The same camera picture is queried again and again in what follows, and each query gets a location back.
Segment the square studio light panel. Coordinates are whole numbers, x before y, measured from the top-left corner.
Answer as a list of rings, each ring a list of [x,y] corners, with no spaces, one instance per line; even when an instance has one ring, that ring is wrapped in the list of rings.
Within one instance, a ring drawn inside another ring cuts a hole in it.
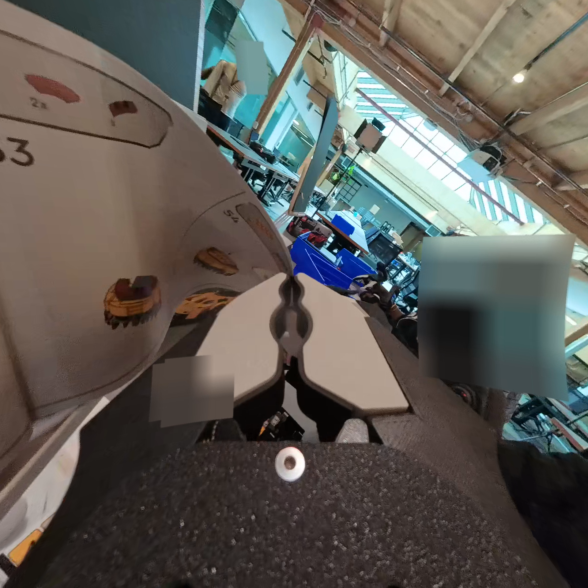
[[[364,119],[353,135],[359,151],[378,152],[386,140],[383,134],[385,128],[385,125],[377,118]]]

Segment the ceiling mounted grey device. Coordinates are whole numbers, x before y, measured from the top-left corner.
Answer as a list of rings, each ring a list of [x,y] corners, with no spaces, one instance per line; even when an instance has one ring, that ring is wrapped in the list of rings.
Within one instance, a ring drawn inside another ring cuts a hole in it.
[[[481,144],[469,153],[469,157],[493,178],[502,173],[507,160],[498,142]]]

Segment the blue topped table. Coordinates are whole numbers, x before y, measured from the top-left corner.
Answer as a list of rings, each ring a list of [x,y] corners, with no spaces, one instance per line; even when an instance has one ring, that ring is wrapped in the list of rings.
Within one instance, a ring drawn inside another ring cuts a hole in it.
[[[330,222],[356,250],[369,254],[366,235],[358,216],[349,210],[335,211]]]

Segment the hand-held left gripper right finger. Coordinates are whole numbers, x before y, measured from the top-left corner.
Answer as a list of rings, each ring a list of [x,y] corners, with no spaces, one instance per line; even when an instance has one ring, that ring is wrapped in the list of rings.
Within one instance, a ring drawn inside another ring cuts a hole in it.
[[[296,281],[310,325],[299,359],[303,380],[360,415],[406,413],[408,400],[364,310],[308,275],[298,274]]]

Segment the lego instruction booklet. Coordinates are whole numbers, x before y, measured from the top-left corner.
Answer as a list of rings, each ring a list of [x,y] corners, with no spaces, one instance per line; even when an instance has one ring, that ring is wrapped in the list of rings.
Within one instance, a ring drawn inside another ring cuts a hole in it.
[[[263,206],[185,108],[1,1],[1,469],[34,421],[149,364],[189,295],[291,272]]]

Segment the person's dark fleece jacket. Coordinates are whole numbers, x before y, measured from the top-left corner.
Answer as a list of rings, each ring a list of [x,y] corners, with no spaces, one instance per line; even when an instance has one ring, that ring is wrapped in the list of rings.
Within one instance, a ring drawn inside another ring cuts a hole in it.
[[[587,453],[503,440],[497,459],[518,512],[571,587],[587,587]]]

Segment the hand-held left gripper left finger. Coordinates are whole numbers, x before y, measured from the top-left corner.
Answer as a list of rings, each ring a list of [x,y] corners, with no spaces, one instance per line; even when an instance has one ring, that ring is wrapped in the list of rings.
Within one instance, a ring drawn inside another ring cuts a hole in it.
[[[196,354],[206,358],[211,383],[232,384],[235,406],[267,390],[282,373],[275,315],[283,306],[280,290],[287,277],[278,273],[228,303]]]

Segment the brown office desk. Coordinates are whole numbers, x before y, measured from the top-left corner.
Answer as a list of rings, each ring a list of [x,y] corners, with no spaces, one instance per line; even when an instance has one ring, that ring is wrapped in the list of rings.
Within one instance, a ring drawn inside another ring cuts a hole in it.
[[[269,204],[266,197],[274,202],[282,196],[287,185],[297,186],[299,176],[296,173],[290,172],[281,164],[268,162],[249,145],[218,126],[208,122],[206,133],[218,147],[232,153],[233,166],[250,187],[254,186],[254,175],[261,176],[262,188],[256,195],[264,205]]]

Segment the dark display panel on stand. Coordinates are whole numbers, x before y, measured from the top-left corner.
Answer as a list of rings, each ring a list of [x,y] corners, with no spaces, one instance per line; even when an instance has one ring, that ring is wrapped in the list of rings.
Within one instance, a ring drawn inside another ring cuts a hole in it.
[[[288,215],[301,216],[305,213],[324,167],[338,120],[339,111],[336,99],[332,95],[328,96],[326,99],[320,133],[315,144],[312,158],[306,166],[304,173],[300,176],[295,193],[290,201]]]

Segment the blue storage bin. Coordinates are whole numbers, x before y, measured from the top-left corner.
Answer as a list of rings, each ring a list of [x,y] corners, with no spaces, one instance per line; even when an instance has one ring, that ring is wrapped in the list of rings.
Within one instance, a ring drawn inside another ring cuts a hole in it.
[[[365,264],[346,249],[330,261],[307,241],[309,233],[298,237],[290,246],[290,257],[294,265],[293,274],[305,274],[325,286],[349,290],[359,287],[360,276],[376,275],[376,269]]]

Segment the white rounded board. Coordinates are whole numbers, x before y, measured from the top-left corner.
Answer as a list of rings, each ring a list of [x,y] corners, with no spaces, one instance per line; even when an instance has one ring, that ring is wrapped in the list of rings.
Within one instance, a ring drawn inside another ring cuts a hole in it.
[[[35,465],[33,476],[26,481],[25,489],[1,518],[1,552],[8,553],[31,532],[47,524],[70,486],[80,453],[80,432],[89,421],[110,402],[100,399],[72,434],[59,442],[57,451],[49,460],[42,457],[43,467]]]

